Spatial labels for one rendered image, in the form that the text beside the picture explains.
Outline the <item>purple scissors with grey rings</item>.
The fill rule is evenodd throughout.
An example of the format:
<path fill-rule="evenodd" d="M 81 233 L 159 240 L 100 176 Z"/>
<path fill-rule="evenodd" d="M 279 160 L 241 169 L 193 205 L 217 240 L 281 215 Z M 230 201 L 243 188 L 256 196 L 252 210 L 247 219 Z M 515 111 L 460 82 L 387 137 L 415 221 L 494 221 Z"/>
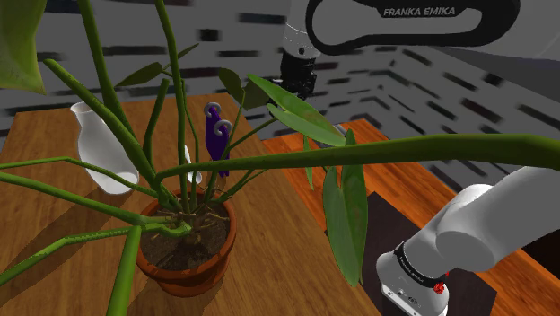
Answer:
<path fill-rule="evenodd" d="M 221 106 L 217 102 L 208 102 L 204 107 L 206 115 L 206 150 L 213 161 L 222 159 L 222 155 L 229 141 L 232 123 L 221 119 Z"/>

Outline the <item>small white object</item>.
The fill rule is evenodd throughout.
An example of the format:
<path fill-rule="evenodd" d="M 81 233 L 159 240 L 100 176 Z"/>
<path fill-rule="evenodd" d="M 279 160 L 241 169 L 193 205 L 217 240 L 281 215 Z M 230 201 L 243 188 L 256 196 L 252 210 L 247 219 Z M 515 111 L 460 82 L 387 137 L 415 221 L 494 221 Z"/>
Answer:
<path fill-rule="evenodd" d="M 184 154 L 187 164 L 191 164 L 190 154 L 188 150 L 188 146 L 184 145 Z M 200 171 L 190 171 L 187 174 L 187 179 L 189 182 L 195 182 L 196 184 L 200 184 L 202 181 L 202 174 Z"/>

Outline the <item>orange wooden table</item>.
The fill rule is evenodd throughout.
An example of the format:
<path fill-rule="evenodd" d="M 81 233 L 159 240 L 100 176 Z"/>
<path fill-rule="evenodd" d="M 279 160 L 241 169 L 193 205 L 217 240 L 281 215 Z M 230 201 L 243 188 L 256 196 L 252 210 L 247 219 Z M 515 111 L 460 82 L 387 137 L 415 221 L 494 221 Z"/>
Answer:
<path fill-rule="evenodd" d="M 412 223 L 422 228 L 455 193 L 417 162 L 367 164 L 363 167 L 366 189 L 375 191 Z M 286 169 L 303 203 L 321 229 L 325 172 L 313 170 L 311 189 L 303 169 Z M 491 316 L 560 316 L 560 280 L 523 250 L 516 250 L 494 268 L 478 276 L 497 291 Z"/>

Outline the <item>brown wooden table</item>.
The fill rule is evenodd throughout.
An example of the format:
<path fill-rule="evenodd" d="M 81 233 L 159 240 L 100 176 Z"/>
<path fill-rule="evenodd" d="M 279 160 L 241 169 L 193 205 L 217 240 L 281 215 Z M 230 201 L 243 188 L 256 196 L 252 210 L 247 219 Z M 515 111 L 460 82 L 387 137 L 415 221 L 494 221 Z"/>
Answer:
<path fill-rule="evenodd" d="M 13 175 L 138 213 L 152 198 L 108 195 L 81 167 L 71 110 L 18 113 L 0 152 Z M 279 170 L 231 199 L 237 234 L 223 281 L 192 298 L 166 294 L 136 271 L 127 316 L 378 316 L 340 274 L 328 239 Z M 61 237 L 119 228 L 116 218 L 38 191 L 0 183 L 0 272 Z M 66 246 L 0 286 L 0 316 L 105 316 L 125 240 Z"/>

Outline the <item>white vase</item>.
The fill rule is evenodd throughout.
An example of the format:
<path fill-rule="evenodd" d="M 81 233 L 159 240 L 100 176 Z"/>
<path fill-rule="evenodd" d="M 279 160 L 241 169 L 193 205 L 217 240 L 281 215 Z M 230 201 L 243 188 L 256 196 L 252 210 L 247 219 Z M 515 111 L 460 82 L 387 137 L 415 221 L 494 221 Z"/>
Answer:
<path fill-rule="evenodd" d="M 70 110 L 80 126 L 77 139 L 80 160 L 137 184 L 139 172 L 105 122 L 83 101 L 75 103 Z"/>

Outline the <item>green plant in terracotta pot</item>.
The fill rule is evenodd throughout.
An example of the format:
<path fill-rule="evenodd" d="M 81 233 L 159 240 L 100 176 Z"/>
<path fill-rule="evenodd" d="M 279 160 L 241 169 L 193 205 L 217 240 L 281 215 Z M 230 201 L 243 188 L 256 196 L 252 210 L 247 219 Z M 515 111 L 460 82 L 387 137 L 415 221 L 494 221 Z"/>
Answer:
<path fill-rule="evenodd" d="M 185 241 L 199 236 L 204 230 L 221 222 L 217 209 L 225 207 L 230 191 L 210 185 L 197 191 L 187 180 L 190 171 L 241 170 L 245 180 L 273 169 L 292 167 L 325 170 L 323 210 L 327 220 L 328 240 L 338 268 L 349 285 L 363 279 L 363 258 L 368 225 L 368 206 L 365 197 L 363 166 L 366 163 L 428 161 L 434 158 L 470 158 L 483 162 L 515 163 L 518 169 L 530 167 L 560 171 L 560 140 L 527 134 L 449 134 L 410 137 L 379 143 L 359 145 L 352 132 L 341 134 L 310 104 L 286 91 L 280 83 L 251 75 L 247 83 L 231 70 L 222 69 L 219 77 L 227 91 L 242 107 L 265 105 L 273 118 L 320 141 L 324 148 L 304 150 L 295 154 L 261 155 L 230 159 L 233 142 L 228 142 L 222 159 L 187 164 L 185 155 L 179 157 L 176 167 L 157 171 L 152 161 L 152 139 L 138 140 L 122 110 L 114 86 L 104 64 L 101 44 L 89 0 L 77 0 L 82 16 L 94 65 L 101 84 L 101 95 L 95 96 L 70 75 L 57 61 L 47 59 L 47 67 L 108 126 L 123 146 L 127 157 L 146 180 L 142 192 L 153 196 L 154 202 L 146 215 L 135 214 L 79 197 L 45 183 L 13 176 L 8 164 L 0 164 L 0 182 L 34 189 L 50 196 L 87 206 L 124 222 L 119 234 L 126 239 L 118 267 L 117 278 L 107 310 L 107 316 L 124 316 L 125 300 L 132 285 L 133 267 L 141 268 L 168 293 L 178 297 L 196 296 L 207 292 L 223 278 L 229 263 L 231 244 L 212 258 L 187 270 L 164 270 L 145 262 L 140 246 L 144 234 L 162 236 L 174 241 Z M 138 189 L 134 184 L 101 167 L 82 162 L 75 163 L 87 171 L 100 174 L 122 185 Z"/>

